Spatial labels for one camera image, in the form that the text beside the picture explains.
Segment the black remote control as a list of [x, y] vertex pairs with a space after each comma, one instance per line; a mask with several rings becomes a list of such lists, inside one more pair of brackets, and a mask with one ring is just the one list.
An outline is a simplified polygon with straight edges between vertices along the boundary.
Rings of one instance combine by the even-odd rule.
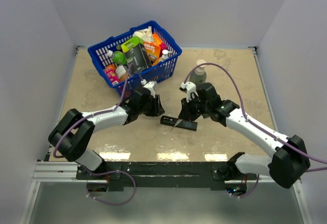
[[[172, 118], [173, 121], [165, 121], [164, 117]], [[176, 123], [177, 120], [178, 120], [178, 118], [162, 116], [160, 118], [160, 123], [161, 123], [161, 125], [173, 127], [173, 125]], [[190, 122], [190, 121], [182, 120], [176, 127], [181, 128], [181, 129], [196, 131], [197, 130], [197, 122]]]

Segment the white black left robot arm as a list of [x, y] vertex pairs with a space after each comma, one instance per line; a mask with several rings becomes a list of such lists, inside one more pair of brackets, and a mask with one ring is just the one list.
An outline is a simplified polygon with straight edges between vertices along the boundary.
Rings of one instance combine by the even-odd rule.
[[159, 117], [164, 113], [160, 96], [141, 87], [117, 107], [94, 113], [70, 109], [50, 133], [48, 141], [67, 161], [84, 166], [90, 176], [101, 179], [109, 167], [99, 154], [88, 148], [91, 136], [103, 129], [129, 124], [140, 115]]

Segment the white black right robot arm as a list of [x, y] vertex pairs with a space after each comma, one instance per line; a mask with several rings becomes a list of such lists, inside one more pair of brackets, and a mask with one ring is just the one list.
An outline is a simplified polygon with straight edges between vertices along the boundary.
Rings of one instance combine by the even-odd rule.
[[228, 175], [238, 180], [252, 173], [271, 177], [279, 186], [289, 189], [311, 166], [305, 157], [304, 140], [294, 135], [281, 134], [252, 118], [231, 100], [223, 100], [210, 83], [195, 85], [182, 83], [180, 90], [186, 97], [181, 100], [179, 119], [195, 121], [200, 116], [228, 127], [261, 148], [266, 155], [254, 156], [237, 153], [229, 161]]

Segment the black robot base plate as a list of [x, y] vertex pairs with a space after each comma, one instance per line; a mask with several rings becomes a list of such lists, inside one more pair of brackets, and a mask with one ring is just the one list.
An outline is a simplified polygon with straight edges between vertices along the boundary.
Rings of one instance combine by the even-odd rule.
[[236, 172], [228, 162], [104, 162], [93, 174], [81, 166], [76, 178], [86, 180], [93, 191], [123, 191], [132, 188], [231, 188], [227, 181], [255, 180], [255, 174]]

